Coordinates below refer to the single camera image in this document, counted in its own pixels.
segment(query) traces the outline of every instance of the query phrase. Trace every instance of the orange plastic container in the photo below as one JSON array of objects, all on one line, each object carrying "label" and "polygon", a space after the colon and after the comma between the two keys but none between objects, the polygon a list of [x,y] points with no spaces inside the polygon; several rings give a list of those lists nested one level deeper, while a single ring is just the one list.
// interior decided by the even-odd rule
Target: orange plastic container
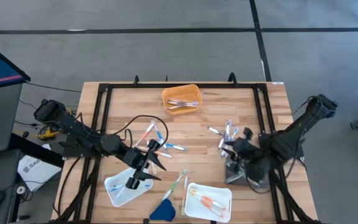
[{"label": "orange plastic container", "polygon": [[[176,99],[176,100],[185,100],[185,101],[198,101],[198,107],[181,107],[173,110],[168,110],[167,108],[173,106],[167,103],[168,99]],[[194,84],[177,86],[172,88],[166,88],[162,91],[162,101],[164,104],[165,110],[170,115],[183,114],[189,112],[195,112],[200,108],[203,100],[201,99],[201,93],[198,86]]]}]

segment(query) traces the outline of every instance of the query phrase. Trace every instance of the wooden table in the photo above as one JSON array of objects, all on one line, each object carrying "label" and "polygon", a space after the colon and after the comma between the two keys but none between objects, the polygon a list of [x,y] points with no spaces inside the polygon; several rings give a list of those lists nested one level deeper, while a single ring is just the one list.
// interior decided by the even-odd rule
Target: wooden table
[{"label": "wooden table", "polygon": [[[78,113],[83,113],[84,122],[88,126],[90,126],[93,117],[98,86],[98,82],[87,82],[83,86]],[[285,86],[282,83],[267,83],[267,87],[275,127],[277,130],[285,129],[293,121]],[[162,106],[161,92],[162,89],[159,88],[113,89],[106,133],[113,133],[121,129],[129,120],[139,114],[152,114],[162,118],[167,123],[169,129],[168,142],[186,146],[188,151],[183,152],[169,149],[168,153],[173,156],[172,159],[162,156],[158,157],[167,169],[167,171],[163,171],[157,168],[157,176],[162,181],[154,181],[154,186],[151,190],[119,208],[113,207],[111,204],[107,191],[104,188],[104,180],[107,177],[120,173],[127,166],[115,157],[103,158],[99,170],[92,223],[142,223],[142,220],[148,218],[161,202],[161,198],[183,169],[190,171],[189,183],[195,182],[213,187],[227,187],[232,190],[231,223],[275,223],[271,194],[259,195],[255,194],[248,187],[226,185],[224,183],[225,160],[219,158],[221,151],[217,149],[220,137],[206,129],[207,126],[212,126],[223,130],[226,122],[231,119],[233,125],[240,128],[238,136],[242,137],[241,133],[245,127],[253,130],[254,136],[259,134],[260,129],[252,89],[201,89],[203,104],[200,109],[195,113],[178,116],[170,116],[165,112]],[[260,102],[262,104],[266,130],[269,130],[262,94],[260,94]],[[102,103],[99,112],[98,128],[101,125],[103,105],[104,103]],[[139,139],[149,122],[149,119],[139,118],[129,126],[135,141]],[[164,136],[165,130],[162,124],[158,124],[158,126]],[[157,135],[154,133],[148,136],[148,138],[156,137]],[[257,138],[253,138],[252,142],[257,144]],[[81,159],[77,163],[68,178],[63,191],[62,210],[70,204],[78,192],[83,160]],[[73,161],[74,159],[69,159],[65,162],[58,192]],[[311,218],[317,218],[305,168],[296,163],[287,182],[290,193],[299,206]],[[182,223],[209,223],[207,220],[181,215],[182,190],[183,181],[177,185],[174,193],[170,196],[173,206],[177,211],[174,221]],[[282,216],[285,218],[285,206],[282,195],[280,192],[278,194]],[[87,204],[88,195],[85,195],[81,209],[82,219],[85,218]],[[57,214],[54,212],[52,218],[56,217]]]}]

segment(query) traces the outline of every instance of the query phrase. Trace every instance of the white tray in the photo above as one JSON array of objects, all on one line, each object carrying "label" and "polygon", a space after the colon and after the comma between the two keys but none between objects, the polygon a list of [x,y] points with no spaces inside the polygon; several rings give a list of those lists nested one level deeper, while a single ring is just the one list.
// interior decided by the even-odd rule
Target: white tray
[{"label": "white tray", "polygon": [[126,184],[128,181],[128,178],[132,177],[135,173],[135,170],[132,168],[128,168],[121,173],[113,176],[108,177],[106,180],[104,180],[104,186],[107,190],[107,193],[110,197],[111,203],[115,207],[120,207],[122,205],[125,205],[126,203],[130,202],[131,200],[134,200],[139,195],[143,194],[144,192],[150,190],[153,187],[153,180],[152,179],[146,179],[145,181],[141,181],[138,188],[136,190],[128,189],[124,187],[124,191],[122,192],[122,195],[119,198],[117,197],[117,194],[120,192],[121,189],[111,191],[113,188],[113,185],[122,185]]},{"label": "white tray", "polygon": [[[197,198],[190,195],[190,189],[195,189],[198,193],[203,194],[213,200],[219,202],[227,209],[221,211],[223,218],[215,215],[210,209],[206,208]],[[227,223],[231,218],[231,199],[232,193],[230,189],[220,189],[217,187],[209,187],[196,183],[191,183],[187,187],[187,196],[185,204],[185,213],[189,217],[202,218],[217,222]]]}]

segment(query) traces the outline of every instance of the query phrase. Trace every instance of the black floor stripe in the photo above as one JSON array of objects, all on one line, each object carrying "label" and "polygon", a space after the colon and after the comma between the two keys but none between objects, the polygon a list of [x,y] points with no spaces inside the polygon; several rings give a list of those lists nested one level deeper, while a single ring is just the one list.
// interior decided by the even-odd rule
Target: black floor stripe
[{"label": "black floor stripe", "polygon": [[258,17],[258,12],[256,10],[255,0],[249,0],[249,4],[251,6],[252,18],[254,20],[254,25],[255,25],[255,33],[256,33],[256,39],[258,41],[259,55],[260,55],[260,59],[263,61],[262,67],[264,70],[265,81],[271,82],[272,76],[270,75],[269,63],[267,62],[264,38],[262,37],[262,32],[260,29],[259,17]]},{"label": "black floor stripe", "polygon": [[358,27],[332,28],[262,28],[262,32],[358,32]]},{"label": "black floor stripe", "polygon": [[73,29],[73,30],[0,30],[0,34],[174,34],[174,33],[255,32],[254,28],[200,27],[157,29]]}]

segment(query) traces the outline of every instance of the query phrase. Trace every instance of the gray floor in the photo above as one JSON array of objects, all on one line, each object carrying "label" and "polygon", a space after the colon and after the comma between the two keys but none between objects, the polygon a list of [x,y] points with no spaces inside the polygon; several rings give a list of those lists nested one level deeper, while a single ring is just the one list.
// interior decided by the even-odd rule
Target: gray floor
[{"label": "gray floor", "polygon": [[[262,28],[358,27],[358,0],[256,0]],[[248,1],[0,0],[0,30],[252,27]],[[264,33],[273,81],[285,82],[291,108],[323,93],[337,115],[306,135],[308,177],[319,219],[358,223],[358,32]],[[254,33],[0,35],[0,51],[34,83],[80,90],[85,81],[263,81]],[[22,100],[78,104],[80,95],[24,85]],[[33,122],[19,105],[17,120]],[[15,126],[16,131],[25,128]],[[23,222],[46,222],[57,192],[51,182],[23,203]]]}]

